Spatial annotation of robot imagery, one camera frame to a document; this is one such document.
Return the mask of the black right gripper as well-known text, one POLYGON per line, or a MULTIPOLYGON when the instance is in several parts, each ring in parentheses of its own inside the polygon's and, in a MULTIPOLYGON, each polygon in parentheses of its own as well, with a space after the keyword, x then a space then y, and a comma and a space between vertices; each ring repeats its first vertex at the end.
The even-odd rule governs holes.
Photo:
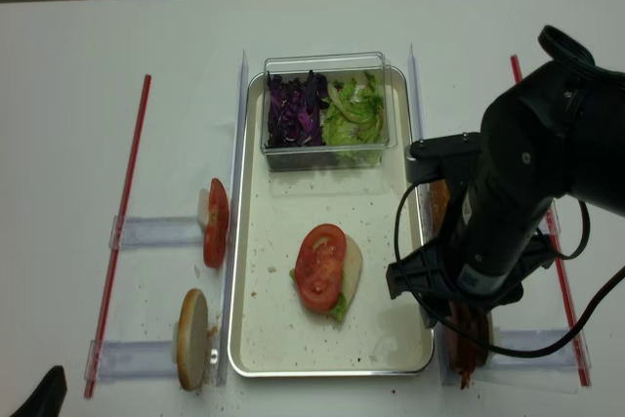
POLYGON ((547 235, 533 235, 512 270, 489 276, 466 264, 453 274, 444 263, 443 251, 436 240, 388 265, 386 280, 394 299, 404 292, 431 301, 458 302, 489 312, 521 300, 522 282, 539 268, 554 261, 553 244, 547 235))

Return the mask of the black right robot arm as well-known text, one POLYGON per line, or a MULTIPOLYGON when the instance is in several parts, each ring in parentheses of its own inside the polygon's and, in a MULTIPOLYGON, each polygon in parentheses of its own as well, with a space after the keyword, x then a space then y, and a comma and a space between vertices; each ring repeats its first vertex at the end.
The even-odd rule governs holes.
POLYGON ((388 267, 389 293, 489 311, 521 298, 522 282, 556 252, 537 228, 571 195, 624 211, 624 76, 553 26, 538 38, 549 60, 499 96, 476 133, 406 150, 413 187, 444 181, 437 236, 388 267))

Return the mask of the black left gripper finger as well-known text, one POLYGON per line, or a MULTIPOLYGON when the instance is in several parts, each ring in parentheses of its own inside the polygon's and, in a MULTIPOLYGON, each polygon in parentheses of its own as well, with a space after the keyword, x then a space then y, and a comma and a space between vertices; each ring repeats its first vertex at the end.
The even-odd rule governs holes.
POLYGON ((61 365, 55 365, 12 417, 59 417, 65 396, 64 369, 61 365))

